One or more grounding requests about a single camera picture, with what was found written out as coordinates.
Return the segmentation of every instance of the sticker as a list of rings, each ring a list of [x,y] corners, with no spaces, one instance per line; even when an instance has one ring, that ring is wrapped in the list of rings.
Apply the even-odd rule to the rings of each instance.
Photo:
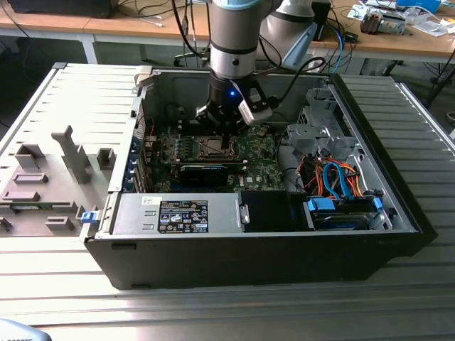
[[[159,205],[163,197],[142,197],[141,205]]]
[[[206,200],[161,201],[159,217],[159,233],[208,232]]]
[[[39,210],[38,206],[14,206],[16,210]]]

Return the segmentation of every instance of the computer case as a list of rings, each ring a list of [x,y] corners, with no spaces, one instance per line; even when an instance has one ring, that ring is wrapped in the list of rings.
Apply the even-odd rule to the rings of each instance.
[[[16,13],[51,13],[109,18],[119,0],[8,0]]]

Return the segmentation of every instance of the blue drive bracket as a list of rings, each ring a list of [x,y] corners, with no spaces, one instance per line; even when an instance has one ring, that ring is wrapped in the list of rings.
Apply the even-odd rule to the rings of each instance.
[[[307,202],[308,209],[310,212],[313,211],[334,211],[335,204],[332,199],[327,197],[312,197]]]

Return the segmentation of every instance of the blue latch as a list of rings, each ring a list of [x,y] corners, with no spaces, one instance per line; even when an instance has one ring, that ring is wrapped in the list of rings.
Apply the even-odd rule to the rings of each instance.
[[[83,224],[97,224],[100,222],[99,215],[100,211],[84,212],[80,218],[80,222]]]
[[[381,199],[378,198],[378,197],[375,197],[375,198],[373,199],[373,204],[375,204],[376,209],[377,209],[378,211],[381,210],[382,207],[384,206],[384,205],[382,204]]]
[[[333,203],[333,200],[328,199],[327,197],[312,197],[310,200],[308,200],[307,204],[310,212],[319,210],[335,210],[335,204]]]

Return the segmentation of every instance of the table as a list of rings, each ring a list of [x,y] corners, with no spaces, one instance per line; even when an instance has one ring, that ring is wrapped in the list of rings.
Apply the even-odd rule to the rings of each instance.
[[[181,45],[182,40],[173,18],[172,12],[163,15],[158,27],[139,18],[130,18],[117,12],[111,19],[87,18],[78,16],[54,16],[45,14],[14,13],[5,1],[6,10],[13,19],[32,38],[52,38],[78,40],[83,44],[87,61],[97,63],[94,48],[96,42],[134,43],[144,45]],[[360,32],[360,21],[344,18],[355,0],[334,0],[335,12],[344,26],[350,26],[349,31],[358,34],[358,44],[353,52],[354,57],[377,58],[386,60],[408,60],[430,63],[445,63],[455,48],[452,36],[432,37],[409,27],[403,36],[381,33],[375,36]],[[159,0],[138,0],[138,4],[159,4]],[[133,3],[123,5],[123,11],[134,15]],[[196,36],[200,44],[208,42],[208,26],[205,7],[195,5]],[[145,13],[156,12],[149,9]],[[455,10],[442,8],[440,16],[455,15]],[[0,9],[0,36],[23,36],[23,33],[11,22]],[[310,53],[325,55],[337,47],[337,42],[330,31],[325,33],[326,39],[311,44]]]

